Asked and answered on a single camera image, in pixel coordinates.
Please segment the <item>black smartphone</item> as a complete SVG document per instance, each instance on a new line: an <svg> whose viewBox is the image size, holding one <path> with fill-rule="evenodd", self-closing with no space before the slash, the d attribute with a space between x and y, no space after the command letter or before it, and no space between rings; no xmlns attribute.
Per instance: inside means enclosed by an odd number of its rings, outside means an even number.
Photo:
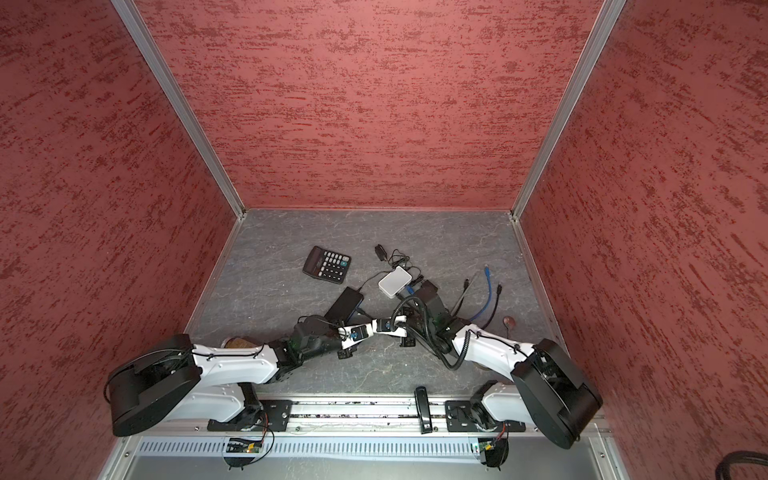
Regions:
<svg viewBox="0 0 768 480"><path fill-rule="evenodd" d="M345 326L363 300L364 296L359 290L346 287L323 317L334 325Z"/></svg>

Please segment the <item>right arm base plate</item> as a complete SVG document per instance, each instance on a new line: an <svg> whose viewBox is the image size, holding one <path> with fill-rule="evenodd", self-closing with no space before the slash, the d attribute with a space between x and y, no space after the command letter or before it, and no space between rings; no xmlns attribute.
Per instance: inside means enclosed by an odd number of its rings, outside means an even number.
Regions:
<svg viewBox="0 0 768 480"><path fill-rule="evenodd" d="M447 400L444 409L449 432L522 433L527 430L522 422L495 420L480 402Z"/></svg>

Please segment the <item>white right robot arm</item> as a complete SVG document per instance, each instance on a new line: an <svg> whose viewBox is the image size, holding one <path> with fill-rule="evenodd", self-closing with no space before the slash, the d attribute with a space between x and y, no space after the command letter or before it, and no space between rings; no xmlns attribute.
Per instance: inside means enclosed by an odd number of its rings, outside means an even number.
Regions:
<svg viewBox="0 0 768 480"><path fill-rule="evenodd" d="M520 343L491 334L447 313L434 290L422 287L402 297L390 323L451 371L472 363L508 381L489 381L471 397L469 417L482 430L531 424L569 449L603 406L597 387L557 342Z"/></svg>

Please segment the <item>black power adapter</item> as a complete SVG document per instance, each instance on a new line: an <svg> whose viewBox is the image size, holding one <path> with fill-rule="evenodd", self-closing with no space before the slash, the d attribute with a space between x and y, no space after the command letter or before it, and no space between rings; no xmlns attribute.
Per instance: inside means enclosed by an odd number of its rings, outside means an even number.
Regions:
<svg viewBox="0 0 768 480"><path fill-rule="evenodd" d="M385 248L384 248L384 247L383 247L381 244L377 244L377 245L374 247L374 250L375 250L375 253L376 253L376 256L377 256L377 258L378 258L380 261L386 261L386 260L387 260L387 258L388 258L388 254L387 254L387 252L386 252Z"/></svg>

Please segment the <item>white network switch box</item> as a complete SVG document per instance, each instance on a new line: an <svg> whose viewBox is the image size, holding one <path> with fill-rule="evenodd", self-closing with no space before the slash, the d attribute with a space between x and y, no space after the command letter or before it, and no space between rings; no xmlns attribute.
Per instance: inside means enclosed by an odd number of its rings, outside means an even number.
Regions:
<svg viewBox="0 0 768 480"><path fill-rule="evenodd" d="M412 280L412 275L406 269L397 266L378 282L378 288L385 296L394 299Z"/></svg>

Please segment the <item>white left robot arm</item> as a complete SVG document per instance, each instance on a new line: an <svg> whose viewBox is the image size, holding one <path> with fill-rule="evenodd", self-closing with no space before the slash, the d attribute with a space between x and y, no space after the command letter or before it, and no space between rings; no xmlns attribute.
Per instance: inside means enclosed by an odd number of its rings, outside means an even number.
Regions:
<svg viewBox="0 0 768 480"><path fill-rule="evenodd" d="M128 437L164 421L202 419L212 431L258 426L263 406L256 386L284 379L307 361L345 353L370 332L313 315L286 339L232 347L195 344L178 334L113 370L104 386L112 432Z"/></svg>

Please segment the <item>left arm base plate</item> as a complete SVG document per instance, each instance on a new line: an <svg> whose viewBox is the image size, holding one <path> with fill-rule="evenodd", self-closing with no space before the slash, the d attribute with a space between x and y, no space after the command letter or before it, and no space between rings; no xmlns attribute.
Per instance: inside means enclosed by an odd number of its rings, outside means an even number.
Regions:
<svg viewBox="0 0 768 480"><path fill-rule="evenodd" d="M293 402L290 400L264 400L258 405L246 405L226 422L209 420L210 432L284 432L290 419Z"/></svg>

